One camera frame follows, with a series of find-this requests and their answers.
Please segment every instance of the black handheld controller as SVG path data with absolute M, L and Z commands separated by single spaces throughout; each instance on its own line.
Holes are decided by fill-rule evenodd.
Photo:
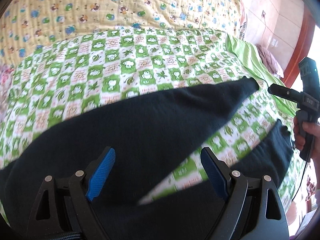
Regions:
M 316 67 L 316 62 L 311 58 L 305 57 L 299 63 L 300 76 L 303 83 L 303 91 L 289 89 L 283 86 L 272 84 L 268 88 L 268 92 L 272 95 L 285 98 L 297 103 L 298 110 L 296 116 L 299 124 L 299 133 L 306 140 L 303 150 L 300 152 L 300 157 L 306 162 L 310 162 L 310 155 L 313 151 L 315 137 L 306 133 L 302 128 L 303 122 L 317 123 L 320 117 L 319 101 L 320 101 L 320 86 L 319 75 Z

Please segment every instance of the wall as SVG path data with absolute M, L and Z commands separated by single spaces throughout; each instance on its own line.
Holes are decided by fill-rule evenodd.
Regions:
M 302 0 L 281 0 L 278 21 L 268 49 L 283 70 L 286 69 L 297 45 L 303 11 Z
M 268 47 L 273 32 L 276 28 L 278 15 L 281 8 L 281 0 L 242 0 L 247 8 L 248 27 L 245 40 L 253 44 L 261 44 Z M 266 12 L 266 26 L 261 17 L 262 10 Z

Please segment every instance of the metal screw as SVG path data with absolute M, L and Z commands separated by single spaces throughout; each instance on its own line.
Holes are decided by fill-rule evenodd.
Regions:
M 233 171 L 231 174 L 233 176 L 235 176 L 235 177 L 239 177 L 240 176 L 240 172 L 239 171 Z
M 77 171 L 76 176 L 81 177 L 84 174 L 84 171 Z
M 269 175 L 264 175 L 263 178 L 266 180 L 266 181 L 271 181 L 271 177 Z
M 51 175 L 46 176 L 46 177 L 44 178 L 44 180 L 45 180 L 46 182 L 49 182 L 49 181 L 52 180 L 52 176 L 51 176 Z

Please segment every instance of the green and white blanket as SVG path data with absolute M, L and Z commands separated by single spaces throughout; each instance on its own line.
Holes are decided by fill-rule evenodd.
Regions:
M 212 29 L 122 29 L 79 36 L 36 50 L 14 72 L 9 109 L 0 128 L 0 168 L 18 158 L 49 127 L 95 107 L 157 90 L 253 76 L 259 91 L 203 144 L 231 166 L 267 135 L 276 119 L 291 130 L 294 113 L 287 101 L 268 94 L 273 77 L 264 72 L 258 60 L 248 60 L 257 57 L 256 49 L 248 49 L 250 45 L 243 42 L 243 53 L 239 54 L 238 42 Z M 234 55 L 237 53 L 243 64 Z M 200 150 L 140 202 L 148 203 L 206 180 Z M 285 210 L 302 165 L 295 152 L 279 189 Z

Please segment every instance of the hand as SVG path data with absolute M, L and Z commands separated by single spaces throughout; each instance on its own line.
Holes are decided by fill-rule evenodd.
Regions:
M 294 137 L 295 137 L 295 145 L 298 150 L 302 150 L 304 144 L 306 143 L 306 140 L 299 134 L 299 125 L 298 125 L 298 119 L 295 116 L 293 119 L 294 127 Z M 316 123 L 309 123 L 309 122 L 303 122 L 302 127 L 305 130 L 305 132 L 314 135 L 315 138 L 315 144 L 313 151 L 311 153 L 311 159 L 313 162 L 320 164 L 320 125 Z

